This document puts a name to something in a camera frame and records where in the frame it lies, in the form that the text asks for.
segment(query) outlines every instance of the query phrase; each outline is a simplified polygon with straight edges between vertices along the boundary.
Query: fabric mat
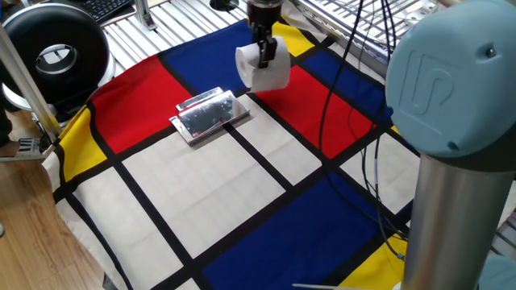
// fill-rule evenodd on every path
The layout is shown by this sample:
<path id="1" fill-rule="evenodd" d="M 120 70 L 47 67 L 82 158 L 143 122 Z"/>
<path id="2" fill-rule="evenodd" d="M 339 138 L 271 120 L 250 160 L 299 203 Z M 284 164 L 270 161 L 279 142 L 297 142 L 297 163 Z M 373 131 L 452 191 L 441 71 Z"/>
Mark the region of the fabric mat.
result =
<path id="1" fill-rule="evenodd" d="M 289 16 L 310 30 L 298 12 Z M 368 148 L 372 178 L 370 143 L 381 136 L 381 198 L 407 231 L 418 156 L 390 128 L 383 85 L 351 65 L 318 149 L 340 56 L 331 39 L 305 29 L 284 19 L 273 28 L 291 54 L 285 89 L 246 93 L 234 55 L 251 34 L 239 22 L 128 69 L 67 126 L 44 162 L 56 207 L 118 289 L 391 289 L 401 280 L 403 263 L 377 224 L 332 190 L 324 169 L 340 194 L 376 216 L 360 150 Z M 218 86 L 251 116 L 189 147 L 169 122 L 175 105 Z"/>

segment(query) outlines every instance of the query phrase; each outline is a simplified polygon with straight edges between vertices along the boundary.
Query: blue square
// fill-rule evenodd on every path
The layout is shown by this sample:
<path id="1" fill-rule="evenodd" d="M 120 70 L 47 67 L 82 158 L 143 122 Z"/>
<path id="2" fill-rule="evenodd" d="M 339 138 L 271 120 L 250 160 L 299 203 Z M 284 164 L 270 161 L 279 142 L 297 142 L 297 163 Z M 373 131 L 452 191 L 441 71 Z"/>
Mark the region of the blue square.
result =
<path id="1" fill-rule="evenodd" d="M 368 213 L 375 208 L 336 174 L 335 187 Z M 327 179 L 223 253 L 202 272 L 216 290 L 291 289 L 317 284 L 357 252 L 378 226 L 335 193 Z"/>
<path id="2" fill-rule="evenodd" d="M 235 50 L 251 42 L 248 25 L 239 22 L 172 48 L 163 56 L 197 93 L 216 87 L 235 92 L 244 87 L 236 69 Z"/>

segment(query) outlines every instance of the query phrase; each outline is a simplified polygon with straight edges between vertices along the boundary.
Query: shiny metal object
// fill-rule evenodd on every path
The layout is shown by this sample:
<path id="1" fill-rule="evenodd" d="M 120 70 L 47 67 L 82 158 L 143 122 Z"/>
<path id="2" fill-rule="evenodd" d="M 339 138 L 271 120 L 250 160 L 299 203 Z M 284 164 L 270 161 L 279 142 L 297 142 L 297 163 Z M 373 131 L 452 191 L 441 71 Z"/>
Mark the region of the shiny metal object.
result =
<path id="1" fill-rule="evenodd" d="M 151 10 L 148 8 L 147 0 L 135 0 L 136 18 L 148 29 L 155 30 L 157 28 L 154 20 L 152 20 Z"/>
<path id="2" fill-rule="evenodd" d="M 200 102 L 203 102 L 210 97 L 216 96 L 218 94 L 223 93 L 223 90 L 220 88 L 211 89 L 205 93 L 201 93 L 200 95 L 197 95 L 196 97 L 192 97 L 189 100 L 186 100 L 182 102 L 181 104 L 176 105 L 176 110 L 178 113 L 180 113 L 182 110 L 187 109 L 190 106 L 197 105 Z"/>
<path id="3" fill-rule="evenodd" d="M 212 89 L 176 106 L 177 116 L 170 122 L 185 141 L 192 145 L 208 134 L 249 115 L 231 91 Z"/>
<path id="4" fill-rule="evenodd" d="M 40 90 L 3 27 L 0 27 L 0 61 L 3 62 L 7 72 L 27 99 L 50 140 L 52 142 L 56 141 L 57 136 L 61 133 L 59 123 L 48 108 L 47 102 L 43 99 Z"/>
<path id="5" fill-rule="evenodd" d="M 513 178 L 421 156 L 402 290 L 476 289 Z"/>

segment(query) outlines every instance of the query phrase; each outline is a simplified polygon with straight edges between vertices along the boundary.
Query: cable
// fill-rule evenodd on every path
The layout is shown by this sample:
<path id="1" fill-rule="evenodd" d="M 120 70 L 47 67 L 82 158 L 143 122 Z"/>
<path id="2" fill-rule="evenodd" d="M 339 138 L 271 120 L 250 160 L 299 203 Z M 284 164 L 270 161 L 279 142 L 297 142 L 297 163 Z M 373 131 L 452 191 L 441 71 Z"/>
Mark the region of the cable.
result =
<path id="1" fill-rule="evenodd" d="M 385 26 L 385 37 L 387 39 L 387 60 L 388 60 L 388 63 L 390 62 L 390 57 L 391 57 L 391 48 L 390 48 L 390 38 L 389 38 L 389 28 L 388 28 L 388 24 L 387 24 L 387 17 L 385 15 L 385 7 L 387 6 L 387 11 L 389 12 L 389 18 L 390 18 L 390 22 L 391 22 L 391 27 L 393 29 L 393 47 L 395 48 L 396 47 L 396 29 L 394 27 L 394 21 L 393 21 L 393 16 L 392 16 L 392 13 L 390 11 L 390 5 L 389 5 L 389 0 L 381 0 L 381 10 L 382 10 L 382 14 L 384 16 L 384 26 Z M 374 172 L 375 172 L 375 194 L 376 194 L 376 197 L 377 197 L 377 200 L 378 202 L 381 202 L 381 199 L 380 199 L 380 192 L 379 192 L 379 187 L 378 187 L 378 150 L 379 150 L 379 146 L 380 146 L 380 136 L 378 136 L 378 139 L 377 139 L 377 143 L 375 145 L 375 155 L 374 155 L 374 163 L 375 163 L 375 169 L 374 169 Z M 367 179 L 366 175 L 365 175 L 365 158 L 363 158 L 363 171 L 362 173 L 364 174 L 364 178 Z M 385 235 L 385 231 L 384 231 L 384 227 L 383 227 L 383 222 L 381 221 L 381 210 L 380 210 L 380 206 L 378 205 L 377 206 L 377 216 L 378 216 L 378 221 L 380 222 L 379 225 L 380 225 L 380 231 L 381 231 L 381 234 L 385 240 L 385 244 L 387 245 L 387 247 L 389 248 L 389 250 L 394 254 L 396 255 L 400 260 L 405 260 L 405 256 L 403 254 L 400 254 L 400 253 L 397 253 L 393 247 L 391 246 L 389 240 L 387 239 L 387 236 Z"/>
<path id="2" fill-rule="evenodd" d="M 361 11 L 362 11 L 363 4 L 364 4 L 364 0 L 360 0 L 359 9 L 357 11 L 357 16 L 356 16 L 354 27 L 352 29 L 352 33 L 350 34 L 349 40 L 347 42 L 347 46 L 344 49 L 343 59 L 342 59 L 342 61 L 340 63 L 339 69 L 337 70 L 337 74 L 335 75 L 335 79 L 334 79 L 334 81 L 333 81 L 333 83 L 332 83 L 332 85 L 330 87 L 330 91 L 328 92 L 328 96 L 327 96 L 327 99 L 326 99 L 326 101 L 324 103 L 324 107 L 323 107 L 323 110 L 322 110 L 321 125 L 319 127 L 319 140 L 318 140 L 318 146 L 319 146 L 319 150 L 321 152 L 323 152 L 323 128 L 324 128 L 324 121 L 326 119 L 327 108 L 328 108 L 328 105 L 330 103 L 331 95 L 333 94 L 333 91 L 335 90 L 335 86 L 337 84 L 337 81 L 339 80 L 340 73 L 342 72 L 343 66 L 344 66 L 344 64 L 346 62 L 347 54 L 349 53 L 349 50 L 351 48 L 353 39 L 355 38 L 356 28 L 358 27 L 358 23 L 360 21 L 360 14 L 361 14 Z M 322 164 L 322 169 L 324 171 L 324 174 L 325 174 L 326 178 L 328 179 L 328 182 L 330 183 L 330 186 L 332 187 L 332 189 L 337 193 L 337 195 L 343 201 L 347 202 L 354 210 L 362 213 L 365 217 L 369 218 L 370 220 L 376 222 L 379 226 L 381 226 L 381 222 L 380 221 L 376 220 L 374 217 L 371 217 L 368 213 L 365 213 L 362 209 L 360 209 L 359 207 L 354 205 L 352 202 L 350 202 L 346 197 L 344 197 L 340 193 L 340 191 L 335 187 L 335 185 L 333 184 L 333 181 L 330 178 L 330 175 L 329 175 L 329 172 L 327 170 L 326 164 L 324 164 L 324 163 Z"/>
<path id="3" fill-rule="evenodd" d="M 372 3 L 372 10 L 375 11 L 375 6 L 374 6 L 374 2 Z M 369 28 L 366 32 L 366 35 L 364 37 L 364 41 L 362 42 L 362 47 L 360 49 L 360 54 L 359 54 L 359 58 L 358 58 L 358 70 L 359 72 L 361 72 L 360 70 L 360 65 L 362 64 L 362 55 L 364 54 L 364 48 L 365 48 L 365 42 L 369 36 L 369 32 L 371 31 L 371 28 L 372 28 L 372 25 L 374 24 L 374 19 L 376 17 L 376 14 L 372 14 L 372 19 L 371 21 L 369 22 Z M 362 78 L 359 78 L 358 80 L 358 83 L 356 85 L 356 89 L 355 89 L 355 96 L 357 95 L 358 93 L 358 90 L 359 90 L 359 87 L 360 87 L 360 82 L 362 81 Z M 375 114 L 375 117 L 377 117 L 378 113 L 384 109 L 383 108 L 383 103 L 381 104 L 381 107 L 378 108 L 378 111 L 377 113 Z M 349 110 L 349 114 L 347 115 L 347 126 L 350 130 L 350 132 L 352 133 L 352 136 L 353 138 L 356 140 L 358 140 L 357 136 L 355 135 L 355 132 L 353 131 L 353 128 L 351 127 L 351 115 L 352 115 L 352 112 L 353 112 L 354 108 L 351 107 L 351 109 Z M 367 178 L 367 175 L 366 175 L 366 172 L 365 172 L 365 156 L 367 154 L 367 149 L 365 148 L 364 150 L 360 150 L 360 155 L 361 155 L 361 158 L 362 158 L 362 174 L 364 175 L 364 183 L 366 184 L 366 189 L 368 190 L 368 192 L 371 194 L 371 191 L 368 189 L 369 187 L 373 189 L 373 191 L 375 191 L 375 193 L 377 192 L 375 190 L 375 187 L 368 181 L 368 178 Z M 377 208 L 379 209 L 379 207 L 381 206 L 382 202 L 381 202 L 381 199 L 379 198 L 379 196 L 377 197 L 377 200 L 378 200 L 378 205 L 377 205 Z M 406 241 L 407 240 L 407 237 L 406 235 L 401 232 L 400 230 L 398 230 L 394 225 L 393 223 L 387 218 L 387 217 L 384 217 L 385 221 L 389 224 L 390 228 L 396 233 L 398 234 L 401 238 L 402 241 Z"/>

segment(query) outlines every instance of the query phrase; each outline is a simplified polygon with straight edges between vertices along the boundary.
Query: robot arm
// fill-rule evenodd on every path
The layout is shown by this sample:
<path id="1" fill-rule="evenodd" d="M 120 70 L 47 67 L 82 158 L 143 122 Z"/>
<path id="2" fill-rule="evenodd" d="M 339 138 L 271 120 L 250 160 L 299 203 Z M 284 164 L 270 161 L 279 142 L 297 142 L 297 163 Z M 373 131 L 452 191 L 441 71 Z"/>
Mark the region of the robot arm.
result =
<path id="1" fill-rule="evenodd" d="M 273 25 L 280 19 L 281 4 L 284 0 L 249 0 L 249 27 L 252 42 L 260 47 L 258 68 L 267 68 L 268 62 L 274 60 L 277 41 L 273 38 Z M 238 0 L 210 0 L 211 8 L 230 11 L 238 6 Z"/>

